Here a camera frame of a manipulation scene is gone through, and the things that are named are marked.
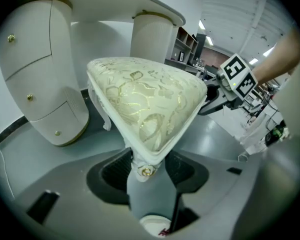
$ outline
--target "gray floor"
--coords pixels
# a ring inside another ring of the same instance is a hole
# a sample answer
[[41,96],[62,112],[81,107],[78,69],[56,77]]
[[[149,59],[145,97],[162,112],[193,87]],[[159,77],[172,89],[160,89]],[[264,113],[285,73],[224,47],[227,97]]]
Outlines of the gray floor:
[[[103,120],[89,100],[90,122],[85,133],[75,143],[57,147],[45,140],[27,123],[12,133],[0,144],[0,192],[10,200],[53,168],[75,160],[95,156],[125,147],[123,138],[115,125],[110,131],[103,129]],[[174,150],[226,160],[237,160],[244,151],[242,146],[208,116],[197,116]],[[133,213],[141,218],[147,211],[163,216],[172,216],[175,188],[165,170],[158,171],[146,184],[129,176],[127,190],[131,198]],[[159,193],[151,199],[142,197]]]

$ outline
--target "white tabletop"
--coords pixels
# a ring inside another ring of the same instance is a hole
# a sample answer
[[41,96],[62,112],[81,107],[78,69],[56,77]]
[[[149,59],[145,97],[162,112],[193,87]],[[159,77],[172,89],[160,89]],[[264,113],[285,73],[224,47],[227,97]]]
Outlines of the white tabletop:
[[132,17],[146,10],[164,14],[177,27],[186,19],[159,0],[69,0],[73,4],[72,22],[118,21],[133,22]]

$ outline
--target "cabinet drawer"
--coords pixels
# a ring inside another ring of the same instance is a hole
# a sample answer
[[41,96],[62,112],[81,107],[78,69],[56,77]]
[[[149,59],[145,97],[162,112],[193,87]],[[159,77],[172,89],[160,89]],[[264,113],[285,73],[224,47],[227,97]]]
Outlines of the cabinet drawer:
[[29,121],[39,120],[67,101],[58,83],[52,56],[26,66],[6,82],[15,103]]
[[31,124],[54,145],[63,145],[73,140],[83,129],[67,102],[51,114]]
[[26,3],[15,9],[0,28],[0,67],[6,80],[26,65],[51,55],[52,1]]

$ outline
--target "human arm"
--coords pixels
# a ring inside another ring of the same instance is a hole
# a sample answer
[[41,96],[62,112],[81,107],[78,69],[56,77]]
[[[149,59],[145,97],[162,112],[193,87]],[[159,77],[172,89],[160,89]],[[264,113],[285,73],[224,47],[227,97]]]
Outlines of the human arm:
[[281,39],[269,56],[252,71],[258,84],[292,70],[300,61],[300,31],[297,27]]

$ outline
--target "white ceiling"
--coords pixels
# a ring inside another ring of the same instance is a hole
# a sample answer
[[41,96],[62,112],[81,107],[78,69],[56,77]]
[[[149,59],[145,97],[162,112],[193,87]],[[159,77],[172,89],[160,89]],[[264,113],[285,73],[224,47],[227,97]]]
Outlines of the white ceiling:
[[201,21],[206,30],[199,33],[212,38],[213,49],[257,58],[255,65],[293,23],[279,0],[202,0]]

